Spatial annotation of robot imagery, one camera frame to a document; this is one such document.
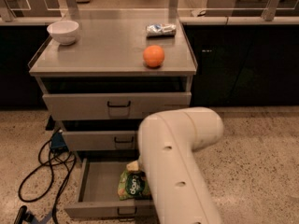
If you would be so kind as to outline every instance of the bowl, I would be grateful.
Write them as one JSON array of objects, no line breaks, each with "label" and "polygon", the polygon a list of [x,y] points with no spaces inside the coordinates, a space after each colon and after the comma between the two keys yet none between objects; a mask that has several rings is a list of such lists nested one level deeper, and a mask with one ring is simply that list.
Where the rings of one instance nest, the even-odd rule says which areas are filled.
[{"label": "bowl", "polygon": [[70,45],[78,39],[78,23],[75,21],[56,21],[47,27],[50,36],[62,45]]}]

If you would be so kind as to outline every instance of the orange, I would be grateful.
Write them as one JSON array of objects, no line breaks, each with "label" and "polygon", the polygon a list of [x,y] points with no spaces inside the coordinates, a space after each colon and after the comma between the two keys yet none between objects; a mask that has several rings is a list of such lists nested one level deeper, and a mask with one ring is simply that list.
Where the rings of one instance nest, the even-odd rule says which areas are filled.
[{"label": "orange", "polygon": [[160,46],[152,45],[144,49],[143,60],[149,67],[157,67],[164,61],[164,50]]}]

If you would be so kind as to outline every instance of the closed drawer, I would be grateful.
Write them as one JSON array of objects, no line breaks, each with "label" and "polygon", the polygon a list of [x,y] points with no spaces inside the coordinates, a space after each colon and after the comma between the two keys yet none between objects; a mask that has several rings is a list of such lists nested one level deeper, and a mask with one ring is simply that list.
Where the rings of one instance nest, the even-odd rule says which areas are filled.
[{"label": "closed drawer", "polygon": [[135,149],[135,131],[63,132],[70,151]]},{"label": "closed drawer", "polygon": [[118,185],[128,162],[84,159],[78,195],[74,203],[64,207],[66,213],[72,218],[155,215],[153,200],[120,201]]},{"label": "closed drawer", "polygon": [[55,120],[143,119],[189,106],[191,93],[45,94],[43,99]]}]

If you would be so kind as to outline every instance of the green chip bag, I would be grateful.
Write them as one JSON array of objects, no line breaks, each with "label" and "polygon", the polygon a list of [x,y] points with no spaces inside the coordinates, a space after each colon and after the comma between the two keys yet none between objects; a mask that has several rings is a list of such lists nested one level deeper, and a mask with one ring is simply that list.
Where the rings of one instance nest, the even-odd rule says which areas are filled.
[{"label": "green chip bag", "polygon": [[120,200],[126,199],[149,199],[150,187],[146,174],[142,171],[123,171],[118,188]]}]

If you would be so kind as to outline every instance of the black cable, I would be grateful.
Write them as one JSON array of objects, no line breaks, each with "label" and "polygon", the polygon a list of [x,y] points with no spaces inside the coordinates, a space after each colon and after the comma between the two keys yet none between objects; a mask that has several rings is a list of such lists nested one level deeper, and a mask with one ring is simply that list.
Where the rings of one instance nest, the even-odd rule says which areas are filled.
[{"label": "black cable", "polygon": [[[56,132],[54,132],[54,134],[52,135],[52,137],[57,133],[59,132],[60,129],[58,129]],[[58,165],[63,165],[67,171],[67,175],[66,177],[64,178],[64,181],[62,183],[62,185],[59,187],[59,190],[56,194],[56,197],[55,197],[55,202],[54,202],[54,205],[52,207],[52,219],[54,221],[55,224],[58,224],[58,219],[56,217],[56,213],[57,213],[57,203],[59,201],[59,198],[60,196],[62,195],[62,193],[64,192],[64,189],[68,183],[68,180],[69,180],[69,176],[71,175],[74,167],[75,167],[75,164],[76,164],[76,156],[72,153],[72,152],[69,152],[69,151],[63,151],[63,152],[53,152],[51,151],[51,149],[49,150],[49,153],[48,153],[48,160],[47,161],[42,161],[41,160],[41,154],[43,153],[43,150],[45,149],[45,147],[47,145],[49,145],[50,147],[50,144],[51,144],[51,140],[52,140],[52,137],[49,141],[47,141],[43,146],[42,148],[39,150],[39,153],[38,153],[38,162],[40,163],[40,165],[38,167],[36,167],[28,176],[26,176],[23,181],[21,182],[20,186],[19,186],[19,190],[18,190],[18,196],[19,196],[19,199],[25,203],[33,203],[33,202],[36,202],[40,199],[42,199],[51,189],[53,183],[54,183],[54,169],[53,167],[54,166],[58,166]],[[68,156],[65,158],[65,159],[61,159],[60,156],[62,156],[63,154],[65,153],[68,153]],[[68,167],[68,163],[72,162],[72,165],[71,167],[69,168]],[[34,199],[24,199],[21,195],[21,190],[22,190],[22,187],[23,185],[26,183],[26,181],[33,175],[35,174],[39,169],[43,168],[43,167],[49,167],[50,168],[50,183],[49,183],[49,186],[47,187],[46,191],[44,193],[42,193],[40,196],[34,198]]]}]

